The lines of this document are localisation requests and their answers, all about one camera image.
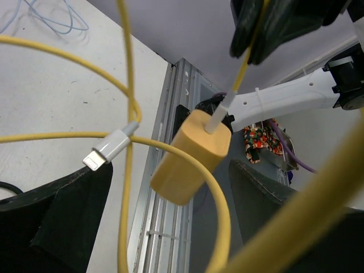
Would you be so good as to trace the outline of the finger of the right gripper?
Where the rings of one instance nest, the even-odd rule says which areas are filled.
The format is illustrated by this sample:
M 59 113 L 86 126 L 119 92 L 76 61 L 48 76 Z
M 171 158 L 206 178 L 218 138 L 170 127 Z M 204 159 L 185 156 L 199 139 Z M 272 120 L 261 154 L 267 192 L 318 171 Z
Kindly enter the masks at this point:
M 241 57 L 245 50 L 253 45 L 254 57 L 268 57 L 272 51 L 265 47 L 258 54 L 258 46 L 255 45 L 256 31 L 260 23 L 265 22 L 264 14 L 269 9 L 272 1 L 230 1 L 231 12 L 234 19 L 235 31 L 230 45 L 230 56 Z
M 249 64 L 259 65 L 281 44 L 332 24 L 349 1 L 269 1 L 254 31 Z

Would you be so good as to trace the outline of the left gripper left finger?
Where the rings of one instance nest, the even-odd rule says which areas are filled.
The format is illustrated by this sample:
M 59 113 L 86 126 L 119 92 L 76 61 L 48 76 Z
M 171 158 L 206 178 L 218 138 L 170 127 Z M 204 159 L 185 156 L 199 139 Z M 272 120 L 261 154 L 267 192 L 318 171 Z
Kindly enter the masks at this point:
M 1 272 L 86 272 L 112 176 L 84 167 L 1 200 Z

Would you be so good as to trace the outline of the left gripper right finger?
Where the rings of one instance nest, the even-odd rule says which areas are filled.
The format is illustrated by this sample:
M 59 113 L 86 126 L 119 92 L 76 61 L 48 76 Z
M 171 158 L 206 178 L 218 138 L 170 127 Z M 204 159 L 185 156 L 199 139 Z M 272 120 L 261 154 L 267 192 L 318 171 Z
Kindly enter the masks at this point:
M 239 160 L 229 165 L 245 246 L 229 265 L 242 272 L 362 272 L 363 211 L 343 206 L 345 191 L 318 181 L 298 192 Z

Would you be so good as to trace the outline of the yellow charger plug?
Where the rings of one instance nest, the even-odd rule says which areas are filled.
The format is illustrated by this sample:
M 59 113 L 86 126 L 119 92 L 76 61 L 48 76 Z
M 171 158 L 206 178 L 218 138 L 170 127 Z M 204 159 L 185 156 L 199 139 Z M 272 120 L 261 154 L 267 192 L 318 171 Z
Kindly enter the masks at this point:
M 170 148 L 154 171 L 150 186 L 164 199 L 186 205 L 205 181 L 201 166 L 212 173 L 229 151 L 231 131 L 223 123 L 209 134 L 204 130 L 211 116 L 194 110 L 182 123 Z

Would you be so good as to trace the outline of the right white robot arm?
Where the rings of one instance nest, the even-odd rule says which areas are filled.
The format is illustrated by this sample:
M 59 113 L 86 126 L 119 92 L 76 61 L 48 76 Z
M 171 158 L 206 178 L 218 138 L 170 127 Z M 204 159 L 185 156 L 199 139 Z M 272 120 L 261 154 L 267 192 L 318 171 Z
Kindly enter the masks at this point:
M 234 116 L 234 132 L 259 121 L 302 110 L 363 107 L 363 1 L 351 1 L 347 11 L 358 44 L 306 76 L 237 95 L 229 107 L 229 114 Z

